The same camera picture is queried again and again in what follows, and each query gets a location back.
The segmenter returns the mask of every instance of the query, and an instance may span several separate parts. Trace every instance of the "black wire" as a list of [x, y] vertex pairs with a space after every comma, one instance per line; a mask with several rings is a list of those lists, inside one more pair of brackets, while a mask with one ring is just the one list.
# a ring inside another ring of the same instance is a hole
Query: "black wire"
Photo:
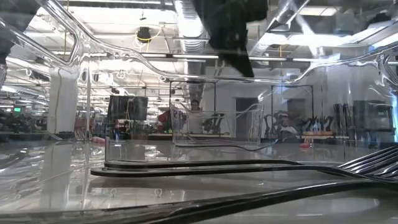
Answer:
[[225, 144], [225, 145], [223, 145], [223, 144], [214, 144], [214, 145], [196, 145], [196, 146], [177, 146], [177, 147], [186, 147], [186, 148], [196, 148], [196, 147], [235, 147], [235, 148], [243, 149], [243, 150], [248, 151], [248, 152], [256, 152], [256, 151], [259, 151], [261, 149], [265, 149], [267, 147], [271, 147], [271, 146], [275, 145], [278, 141], [279, 141], [279, 139], [276, 139], [275, 142], [273, 142], [271, 144], [268, 144], [266, 146], [261, 146], [261, 147], [259, 147], [257, 149], [248, 149], [248, 148], [245, 148], [245, 147], [242, 147], [242, 146], [238, 146], [238, 145], [227, 145], [227, 144]]

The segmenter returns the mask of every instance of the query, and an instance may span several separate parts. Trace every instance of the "ceiling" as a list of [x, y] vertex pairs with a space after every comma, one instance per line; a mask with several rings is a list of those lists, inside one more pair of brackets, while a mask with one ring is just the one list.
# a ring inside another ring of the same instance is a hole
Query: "ceiling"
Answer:
[[[142, 53], [184, 53], [181, 43], [186, 38], [180, 35], [178, 14], [171, 0], [63, 0], [59, 3], [67, 6], [68, 11], [103, 42]], [[297, 57], [299, 55], [300, 58], [314, 58], [319, 55], [313, 53], [314, 41], [308, 39], [308, 35], [322, 35], [322, 38], [318, 39], [329, 40], [319, 42], [317, 46], [322, 47], [322, 56], [328, 56], [338, 52], [338, 45], [368, 47], [395, 34], [395, 29], [389, 29], [393, 22], [369, 30], [369, 21], [377, 13], [387, 12], [395, 15], [395, 5], [392, 5], [392, 1], [376, 0], [310, 1], [301, 10], [297, 19], [292, 21], [289, 31], [264, 33], [272, 16], [278, 10], [277, 4], [276, 0], [270, 1], [269, 19], [248, 24], [247, 48], [251, 54], [257, 52], [256, 54], [260, 56]], [[308, 29], [303, 28], [299, 23], [299, 18], [307, 22], [306, 26], [312, 33], [308, 33]], [[136, 32], [140, 27], [148, 27], [151, 36], [154, 37], [149, 44], [143, 44], [137, 40]], [[346, 29], [347, 32], [337, 32], [342, 29]], [[380, 31], [384, 32], [383, 36], [377, 35]], [[69, 30], [65, 38], [65, 29], [43, 9], [39, 9], [25, 34], [59, 57], [67, 57], [74, 44]], [[207, 35], [201, 38], [201, 41], [205, 42], [203, 53], [213, 54], [214, 51], [206, 40], [208, 40]], [[46, 111], [51, 77], [42, 60], [19, 46], [13, 47], [7, 60], [9, 70], [5, 88], [12, 88], [12, 90], [1, 92], [0, 98], [3, 107], [14, 104], [28, 105], [32, 106], [32, 112], [40, 114]], [[183, 60], [151, 60], [151, 63], [166, 72], [187, 72], [185, 70], [187, 62]], [[308, 65], [309, 63], [267, 62], [255, 63], [254, 67], [271, 71], [281, 68], [304, 69]], [[206, 66], [214, 67], [215, 61], [206, 61]], [[150, 105], [154, 108], [167, 107], [170, 84], [159, 80], [152, 71], [142, 64], [102, 60], [93, 62], [90, 67], [93, 69], [93, 73], [98, 75], [93, 81], [92, 107], [106, 111], [107, 99], [112, 94], [111, 86], [115, 88], [123, 86], [124, 88], [120, 90], [122, 92], [125, 90], [129, 95], [149, 96]], [[78, 85], [79, 104], [85, 106], [86, 81], [84, 77], [80, 77]], [[172, 86], [176, 86], [172, 100], [183, 101], [189, 98], [189, 89], [184, 84], [173, 83]]]

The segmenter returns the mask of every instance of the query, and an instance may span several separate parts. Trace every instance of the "wall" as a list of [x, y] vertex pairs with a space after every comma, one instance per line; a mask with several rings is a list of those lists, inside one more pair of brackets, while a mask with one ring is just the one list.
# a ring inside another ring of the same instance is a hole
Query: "wall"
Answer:
[[[213, 74], [208, 68], [207, 74]], [[283, 70], [284, 75], [297, 74], [296, 70]], [[280, 78], [280, 71], [270, 72], [268, 70], [255, 71], [256, 78]], [[239, 75], [233, 68], [224, 68], [221, 75]], [[349, 67], [346, 65], [336, 67], [317, 68], [310, 72], [297, 85], [312, 85], [314, 100], [314, 116], [334, 116], [333, 105], [336, 103], [347, 103], [353, 105], [354, 100], [383, 100], [386, 104], [392, 104], [389, 90], [383, 86], [383, 75], [372, 66]], [[274, 88], [271, 95], [269, 83], [238, 83], [219, 81], [216, 87], [216, 109], [218, 111], [236, 111], [236, 98], [258, 98], [264, 105], [264, 114], [271, 114], [271, 97], [274, 100], [273, 111], [287, 111], [286, 100], [291, 98], [303, 98], [305, 100], [305, 117], [312, 117], [311, 89], [309, 87], [298, 88]], [[201, 107], [205, 111], [214, 110], [214, 92], [211, 85], [207, 85], [203, 91]], [[265, 122], [262, 124], [262, 136], [265, 132]], [[234, 134], [234, 121], [229, 124], [221, 124], [221, 132]]]

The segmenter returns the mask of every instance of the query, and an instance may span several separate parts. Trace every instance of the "white wall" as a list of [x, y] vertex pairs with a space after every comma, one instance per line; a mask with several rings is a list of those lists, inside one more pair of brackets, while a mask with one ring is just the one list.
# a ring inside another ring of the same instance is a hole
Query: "white wall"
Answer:
[[[284, 70], [286, 73], [297, 73], [295, 70]], [[225, 68], [221, 75], [239, 75], [232, 68]], [[280, 78], [279, 71], [255, 71], [256, 77]], [[354, 100], [383, 100], [391, 105], [391, 95], [386, 86], [383, 86], [383, 75], [372, 66], [317, 68], [310, 72], [298, 85], [312, 85], [314, 97], [314, 116], [334, 116], [333, 105], [347, 103], [353, 105]], [[305, 116], [312, 117], [310, 88], [276, 88], [273, 94], [274, 109], [287, 111], [286, 100], [290, 98], [306, 99]], [[271, 84], [269, 83], [226, 83], [218, 82], [216, 87], [216, 109], [218, 111], [236, 111], [236, 98], [259, 98], [264, 105], [264, 115], [271, 113]], [[205, 111], [213, 111], [214, 92], [211, 85], [203, 92], [201, 107]], [[264, 136], [265, 123], [262, 124], [262, 137]], [[221, 125], [221, 132], [234, 132], [234, 122], [229, 121]]]

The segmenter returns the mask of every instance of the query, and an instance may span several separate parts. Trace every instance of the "white column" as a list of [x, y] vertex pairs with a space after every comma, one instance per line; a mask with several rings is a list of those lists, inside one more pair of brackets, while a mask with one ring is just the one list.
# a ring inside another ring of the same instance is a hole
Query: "white column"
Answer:
[[51, 133], [73, 131], [78, 100], [78, 74], [51, 69], [50, 106], [47, 130]]

